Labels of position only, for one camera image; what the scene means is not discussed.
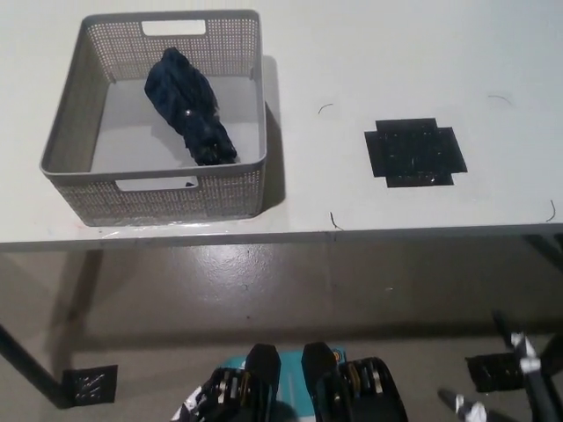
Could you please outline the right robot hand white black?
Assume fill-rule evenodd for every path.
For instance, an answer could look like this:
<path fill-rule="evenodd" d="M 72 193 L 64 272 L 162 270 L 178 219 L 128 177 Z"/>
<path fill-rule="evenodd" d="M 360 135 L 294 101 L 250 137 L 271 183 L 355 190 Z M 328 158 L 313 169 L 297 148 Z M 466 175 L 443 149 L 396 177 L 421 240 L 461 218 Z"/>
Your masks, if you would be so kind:
<path fill-rule="evenodd" d="M 500 311 L 493 313 L 493 321 L 508 351 L 467 360 L 477 391 L 523 389 L 533 421 L 561 421 L 562 399 L 552 378 L 562 371 L 562 336 L 553 336 L 540 353 Z"/>

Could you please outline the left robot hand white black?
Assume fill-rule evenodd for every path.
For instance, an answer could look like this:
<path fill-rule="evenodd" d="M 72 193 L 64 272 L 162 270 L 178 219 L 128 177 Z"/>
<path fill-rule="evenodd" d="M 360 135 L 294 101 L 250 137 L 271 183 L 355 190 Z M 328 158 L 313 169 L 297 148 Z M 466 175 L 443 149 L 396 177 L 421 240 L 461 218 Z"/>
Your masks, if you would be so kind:
<path fill-rule="evenodd" d="M 217 386 L 205 383 L 195 389 L 173 414 L 171 421 L 217 421 Z"/>

